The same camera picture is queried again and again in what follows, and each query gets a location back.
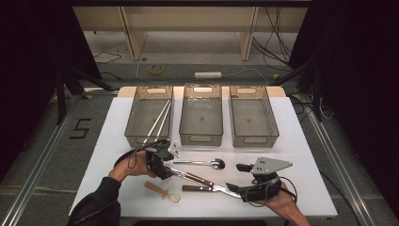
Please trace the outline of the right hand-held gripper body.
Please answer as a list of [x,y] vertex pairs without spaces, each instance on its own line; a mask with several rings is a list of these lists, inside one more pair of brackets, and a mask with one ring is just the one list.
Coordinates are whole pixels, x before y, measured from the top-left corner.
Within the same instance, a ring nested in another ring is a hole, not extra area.
[[290,168],[290,161],[268,157],[258,157],[250,172],[256,184],[241,188],[241,197],[244,202],[267,201],[278,195],[281,188],[279,170]]

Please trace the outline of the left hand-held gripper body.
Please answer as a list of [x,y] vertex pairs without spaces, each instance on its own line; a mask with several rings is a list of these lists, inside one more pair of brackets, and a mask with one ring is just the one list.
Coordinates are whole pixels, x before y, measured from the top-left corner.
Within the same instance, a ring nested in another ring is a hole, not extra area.
[[145,148],[148,161],[170,161],[179,158],[180,154],[176,144],[171,143],[168,139],[160,139]]

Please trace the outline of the metal spoon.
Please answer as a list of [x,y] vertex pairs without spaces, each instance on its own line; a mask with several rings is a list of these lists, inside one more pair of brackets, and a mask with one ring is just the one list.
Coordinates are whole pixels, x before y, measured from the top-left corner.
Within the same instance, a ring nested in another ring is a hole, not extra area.
[[222,159],[215,158],[210,161],[194,161],[194,160],[175,160],[174,164],[185,164],[185,165],[198,165],[198,166],[210,166],[216,170],[223,170],[226,167],[225,162]]

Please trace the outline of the white chopstick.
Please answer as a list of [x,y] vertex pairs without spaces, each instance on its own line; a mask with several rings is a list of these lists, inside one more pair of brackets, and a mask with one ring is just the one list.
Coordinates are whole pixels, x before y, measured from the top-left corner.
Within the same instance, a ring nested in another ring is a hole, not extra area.
[[169,110],[170,110],[170,106],[171,106],[171,103],[168,102],[168,103],[167,103],[167,109],[166,109],[166,112],[165,112],[165,114],[164,114],[164,116],[163,116],[163,119],[161,120],[161,124],[160,124],[159,130],[158,130],[158,133],[157,133],[157,135],[156,135],[155,141],[157,141],[157,140],[160,139],[160,137],[161,137],[161,133],[162,133],[162,130],[163,130],[163,128],[164,128],[165,121],[167,120],[167,116],[168,116],[168,112],[169,112]]
[[161,120],[163,119],[163,116],[166,112],[167,109],[167,103],[170,102],[170,100],[167,100],[166,104],[164,105],[163,109],[161,110],[160,114],[158,115],[158,117],[156,118],[154,124],[152,125],[149,133],[147,134],[147,137],[144,139],[144,144],[146,144],[148,142],[148,140],[151,138],[152,132],[154,131],[154,129],[156,128],[157,124],[161,124]]

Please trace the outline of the wooden-handled knife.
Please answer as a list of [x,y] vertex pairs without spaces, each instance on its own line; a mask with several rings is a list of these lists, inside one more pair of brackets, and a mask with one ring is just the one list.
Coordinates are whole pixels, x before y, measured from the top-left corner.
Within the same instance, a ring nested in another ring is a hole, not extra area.
[[184,191],[201,191],[201,192],[222,192],[224,194],[230,195],[234,198],[240,199],[241,196],[237,194],[236,192],[228,190],[224,186],[217,185],[209,180],[203,179],[197,175],[191,174],[191,173],[186,173],[184,175],[184,179],[197,183],[196,186],[188,186],[184,185],[183,190]]

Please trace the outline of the wooden-handled fork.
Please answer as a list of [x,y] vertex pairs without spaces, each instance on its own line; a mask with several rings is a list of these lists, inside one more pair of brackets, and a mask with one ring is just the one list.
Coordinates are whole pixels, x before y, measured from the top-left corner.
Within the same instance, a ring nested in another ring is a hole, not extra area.
[[207,192],[215,192],[215,191],[229,191],[226,187],[223,186],[187,186],[184,185],[182,190],[185,191],[207,191]]

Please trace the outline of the translucent grey plastic bin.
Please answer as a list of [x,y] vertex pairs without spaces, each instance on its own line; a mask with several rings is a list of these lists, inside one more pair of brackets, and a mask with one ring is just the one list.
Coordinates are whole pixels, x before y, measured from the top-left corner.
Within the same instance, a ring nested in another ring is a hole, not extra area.
[[232,146],[272,148],[279,138],[266,87],[230,86]]
[[222,88],[219,85],[184,86],[179,134],[185,146],[220,146],[223,132]]
[[[167,100],[170,100],[171,106],[160,139],[170,138],[170,120],[173,104],[172,95],[173,88],[171,86],[136,88],[131,112],[124,133],[131,147],[135,148],[145,145],[144,139],[147,137],[147,134]],[[156,128],[152,132],[151,138],[146,144],[155,142],[158,128],[159,124],[157,124]]]

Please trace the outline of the person's left hand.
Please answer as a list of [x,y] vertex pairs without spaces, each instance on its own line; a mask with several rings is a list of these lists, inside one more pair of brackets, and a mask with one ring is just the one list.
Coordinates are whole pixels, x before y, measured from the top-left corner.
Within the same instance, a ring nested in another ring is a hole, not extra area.
[[155,173],[147,165],[146,153],[144,151],[134,153],[123,159],[108,173],[109,177],[120,183],[128,176],[139,175],[148,175],[156,178]]

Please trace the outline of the person's right hand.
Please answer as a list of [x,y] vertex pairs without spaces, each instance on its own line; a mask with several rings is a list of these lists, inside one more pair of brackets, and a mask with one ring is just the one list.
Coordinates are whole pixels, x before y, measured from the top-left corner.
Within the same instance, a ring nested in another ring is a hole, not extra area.
[[267,201],[255,201],[255,203],[268,207],[282,218],[292,219],[295,216],[298,208],[293,197],[287,192],[283,191],[283,189],[286,188],[286,184],[282,183],[281,189],[277,196]]

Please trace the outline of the white table sheet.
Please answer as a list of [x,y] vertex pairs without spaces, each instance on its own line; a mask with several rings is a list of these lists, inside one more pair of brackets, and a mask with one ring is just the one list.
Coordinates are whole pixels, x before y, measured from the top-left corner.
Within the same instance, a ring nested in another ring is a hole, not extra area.
[[[260,156],[290,161],[293,165],[281,170],[279,175],[288,178],[290,180],[288,187],[297,191],[297,205],[302,213],[309,218],[336,217],[336,208],[313,159],[291,101],[286,97],[273,97],[270,102],[279,128],[279,138],[275,145],[270,149],[235,149],[231,144],[228,100],[223,101],[222,144],[210,148],[189,147],[180,143],[182,100],[175,100],[171,141],[176,144],[180,157],[186,160],[205,161],[221,158],[226,163],[226,168],[223,170],[187,165],[177,165],[175,168],[196,174],[221,186],[226,183],[248,186],[253,176],[249,172],[238,171],[235,167],[237,164],[253,164]],[[112,101],[88,168],[75,196],[75,202],[80,202],[87,194],[93,192],[113,168],[115,161],[131,150],[124,131],[132,103],[131,98],[115,98]],[[148,190],[144,183],[149,180],[180,195],[181,200],[172,203]],[[134,219],[233,219],[274,216],[274,213],[265,207],[254,207],[222,192],[183,191],[182,186],[187,183],[185,179],[176,176],[166,180],[149,179],[147,176],[128,177],[120,188],[121,214]]]

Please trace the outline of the black metal stand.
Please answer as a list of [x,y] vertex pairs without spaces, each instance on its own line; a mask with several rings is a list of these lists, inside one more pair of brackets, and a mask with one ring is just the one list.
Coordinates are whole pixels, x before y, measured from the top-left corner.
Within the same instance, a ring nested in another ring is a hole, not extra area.
[[321,71],[318,69],[317,63],[308,60],[297,69],[285,75],[272,83],[272,86],[280,86],[284,83],[299,76],[300,79],[296,85],[299,91],[312,92],[312,110],[317,120],[321,121],[320,98],[321,98]]
[[57,115],[57,124],[61,124],[61,122],[66,117],[66,95],[65,89],[68,89],[72,95],[82,95],[84,93],[84,88],[80,83],[80,80],[87,80],[89,83],[96,85],[97,87],[112,91],[113,88],[103,82],[100,78],[96,78],[93,75],[90,75],[84,72],[81,69],[75,67],[64,67],[60,69],[56,73],[56,97],[57,97],[57,107],[58,107],[58,115]]

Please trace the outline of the white power strip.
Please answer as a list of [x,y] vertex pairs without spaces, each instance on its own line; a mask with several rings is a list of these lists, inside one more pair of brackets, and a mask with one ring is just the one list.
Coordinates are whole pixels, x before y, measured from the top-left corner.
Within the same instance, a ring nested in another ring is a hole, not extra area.
[[219,79],[222,77],[221,72],[209,72],[209,73],[194,73],[196,79]]

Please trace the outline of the dark curtain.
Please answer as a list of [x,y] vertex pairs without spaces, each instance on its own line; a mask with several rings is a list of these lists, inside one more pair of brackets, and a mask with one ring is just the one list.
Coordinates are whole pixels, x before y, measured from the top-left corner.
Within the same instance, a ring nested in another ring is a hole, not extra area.
[[321,93],[399,219],[399,0],[311,0],[290,63]]
[[72,68],[101,77],[70,0],[0,0],[0,182]]

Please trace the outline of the beige wooden shelf unit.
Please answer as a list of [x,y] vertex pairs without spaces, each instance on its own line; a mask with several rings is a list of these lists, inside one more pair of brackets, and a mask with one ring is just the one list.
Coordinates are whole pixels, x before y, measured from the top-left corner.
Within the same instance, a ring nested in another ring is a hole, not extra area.
[[280,31],[297,33],[307,8],[274,7],[75,7],[84,31],[122,31],[132,59],[138,59],[150,31],[234,32],[241,58],[249,59],[253,34],[270,32],[269,18]]

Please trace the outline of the aluminium floor rail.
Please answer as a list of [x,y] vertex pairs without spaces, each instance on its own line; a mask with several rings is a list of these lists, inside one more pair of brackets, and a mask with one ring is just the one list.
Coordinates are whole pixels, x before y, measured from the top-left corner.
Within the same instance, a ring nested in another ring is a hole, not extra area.
[[26,180],[21,186],[15,187],[15,198],[9,206],[4,217],[0,220],[0,226],[16,226],[21,218],[24,209],[26,208],[34,190],[40,180],[41,175],[44,173],[56,146],[61,140],[68,123],[71,120],[72,113],[78,103],[80,96],[72,96],[67,106],[67,113],[64,118],[55,125],[51,136],[47,140],[45,147],[42,149],[39,158],[35,162],[34,167],[27,173]]
[[311,122],[313,129],[315,130],[318,139],[320,140],[323,149],[327,155],[327,158],[333,168],[338,181],[341,185],[341,191],[345,195],[346,201],[349,207],[353,210],[355,218],[359,226],[375,226],[368,206],[364,199],[360,196],[358,188],[356,187],[354,180],[349,175],[342,159],[339,157],[335,146],[333,145],[325,126],[318,120],[315,113],[318,107],[305,106],[306,118]]

